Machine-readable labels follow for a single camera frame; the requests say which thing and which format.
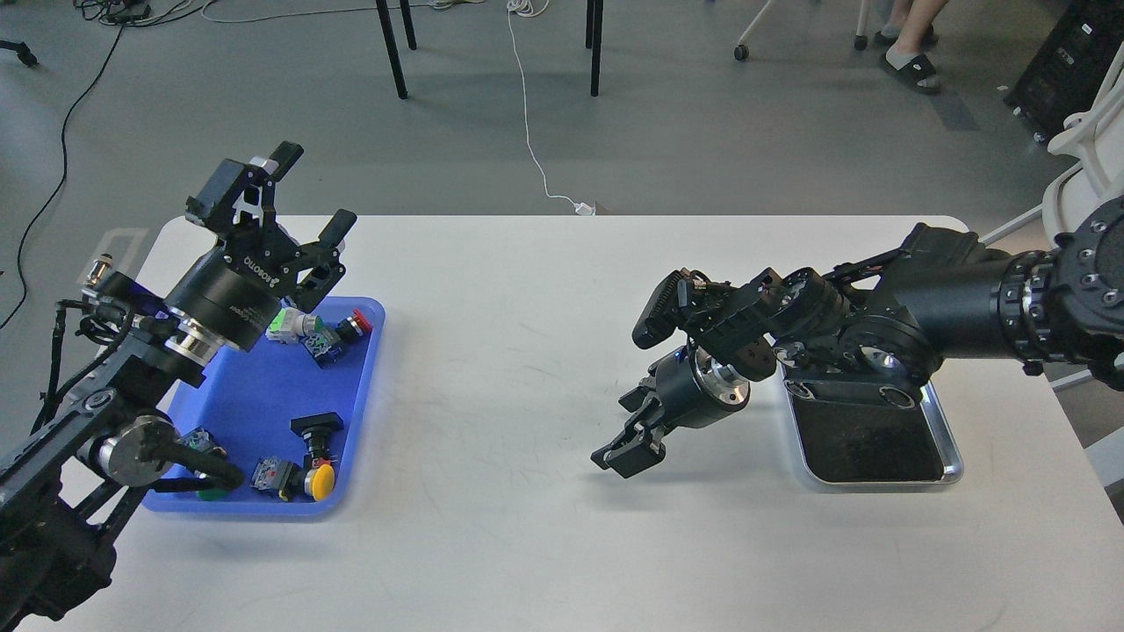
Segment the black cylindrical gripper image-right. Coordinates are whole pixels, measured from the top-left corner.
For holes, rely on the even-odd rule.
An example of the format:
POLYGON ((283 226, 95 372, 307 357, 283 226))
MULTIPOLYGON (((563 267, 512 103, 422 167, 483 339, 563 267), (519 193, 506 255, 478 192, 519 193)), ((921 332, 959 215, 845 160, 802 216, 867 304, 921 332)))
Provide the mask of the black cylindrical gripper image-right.
POLYGON ((629 478, 663 463, 663 436, 677 427, 709 427, 746 408, 751 385, 701 347, 677 347, 649 368, 635 387, 618 397, 629 412, 622 432, 590 460, 602 470, 629 478))

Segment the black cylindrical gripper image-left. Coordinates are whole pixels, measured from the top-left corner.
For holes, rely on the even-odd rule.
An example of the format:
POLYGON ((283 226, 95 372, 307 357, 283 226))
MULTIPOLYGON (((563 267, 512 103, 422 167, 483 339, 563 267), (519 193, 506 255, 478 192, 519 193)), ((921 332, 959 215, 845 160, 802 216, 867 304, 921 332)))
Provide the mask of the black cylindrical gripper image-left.
POLYGON ((185 200, 185 219, 212 232, 216 243, 166 305, 233 347, 253 347, 285 305, 312 312, 345 276, 342 241, 355 213, 338 209, 318 240, 301 247, 277 223, 277 183, 301 155, 301 145, 284 141, 266 159, 226 159, 185 200))

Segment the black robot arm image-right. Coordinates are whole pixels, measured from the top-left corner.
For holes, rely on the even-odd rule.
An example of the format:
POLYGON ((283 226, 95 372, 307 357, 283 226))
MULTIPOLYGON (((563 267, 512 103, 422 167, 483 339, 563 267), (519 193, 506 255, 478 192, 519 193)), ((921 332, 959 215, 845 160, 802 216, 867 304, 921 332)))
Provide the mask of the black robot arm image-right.
POLYGON ((676 428, 746 408, 751 383, 785 371, 795 407, 831 427, 803 428, 804 463, 826 484, 948 484, 951 455, 927 428, 925 387, 950 356, 1010 356, 1028 376, 1085 365, 1120 391, 1121 199, 1102 204, 1055 249, 1008 255, 972 232, 919 223, 898 249, 826 276, 763 269, 747 285, 676 269, 631 332, 682 347, 620 397, 629 419, 590 459, 623 478, 662 463, 676 428))

